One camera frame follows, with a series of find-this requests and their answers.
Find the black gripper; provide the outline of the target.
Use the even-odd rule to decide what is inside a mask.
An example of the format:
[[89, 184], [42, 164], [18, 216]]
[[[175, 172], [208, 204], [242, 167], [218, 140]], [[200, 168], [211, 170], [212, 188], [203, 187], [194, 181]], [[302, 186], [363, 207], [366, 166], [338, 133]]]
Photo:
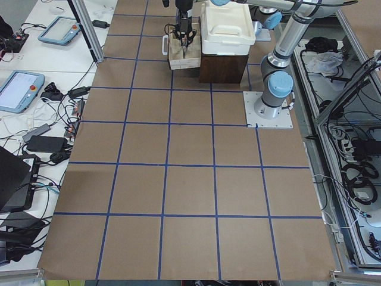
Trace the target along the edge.
[[182, 46], [182, 35], [185, 35], [185, 48], [187, 48], [197, 35], [197, 30], [192, 29], [193, 0], [175, 0], [175, 6], [177, 16], [173, 36]]

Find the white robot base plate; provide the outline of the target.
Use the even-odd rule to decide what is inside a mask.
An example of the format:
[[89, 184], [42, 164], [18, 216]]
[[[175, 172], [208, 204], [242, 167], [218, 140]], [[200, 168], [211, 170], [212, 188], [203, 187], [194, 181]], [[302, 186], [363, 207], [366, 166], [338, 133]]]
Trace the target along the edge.
[[243, 92], [246, 126], [260, 129], [292, 129], [291, 110], [287, 99], [280, 107], [268, 107], [262, 102], [262, 92]]

